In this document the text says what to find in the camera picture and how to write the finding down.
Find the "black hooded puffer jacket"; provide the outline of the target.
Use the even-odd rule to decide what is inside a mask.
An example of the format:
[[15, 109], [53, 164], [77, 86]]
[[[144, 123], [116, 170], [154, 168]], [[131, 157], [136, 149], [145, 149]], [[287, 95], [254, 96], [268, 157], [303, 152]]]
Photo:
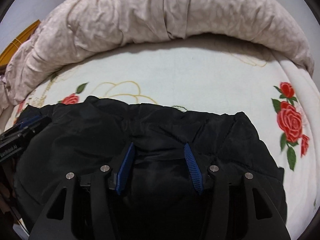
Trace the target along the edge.
[[[14, 175], [35, 239], [289, 239], [284, 170], [245, 113], [182, 112], [88, 97], [28, 106], [51, 123], [29, 142]], [[110, 189], [111, 161], [128, 142], [126, 191]], [[193, 187], [183, 151], [202, 172]]]

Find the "wooden headboard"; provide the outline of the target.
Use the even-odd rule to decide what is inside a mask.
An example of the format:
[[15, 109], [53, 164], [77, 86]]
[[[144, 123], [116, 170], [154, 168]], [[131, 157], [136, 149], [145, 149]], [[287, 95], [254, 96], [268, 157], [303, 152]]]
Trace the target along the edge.
[[12, 56], [16, 53], [18, 48], [22, 45], [22, 43], [24, 43], [31, 37], [31, 35], [35, 32], [40, 23], [40, 20], [36, 20], [10, 42], [7, 48], [5, 48], [1, 53], [1, 66], [7, 65], [9, 63], [9, 61], [11, 60]]

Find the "white floral rose bedsheet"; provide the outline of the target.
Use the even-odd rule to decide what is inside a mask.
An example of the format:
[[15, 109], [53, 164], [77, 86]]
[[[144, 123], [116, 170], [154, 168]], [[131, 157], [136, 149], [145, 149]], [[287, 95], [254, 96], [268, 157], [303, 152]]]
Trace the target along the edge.
[[11, 127], [28, 105], [88, 96], [180, 111], [244, 112], [284, 168], [287, 229], [306, 230], [319, 208], [319, 91], [309, 73], [263, 46], [222, 36], [130, 45], [65, 66], [1, 114]]

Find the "pink patterned duvet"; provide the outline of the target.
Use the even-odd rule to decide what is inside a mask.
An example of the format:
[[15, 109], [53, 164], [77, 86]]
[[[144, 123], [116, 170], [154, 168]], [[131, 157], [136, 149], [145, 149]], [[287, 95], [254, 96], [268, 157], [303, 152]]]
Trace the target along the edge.
[[128, 43], [202, 33], [262, 44], [313, 73], [310, 45], [276, 0], [65, 0], [20, 45], [1, 75], [1, 109], [63, 66]]

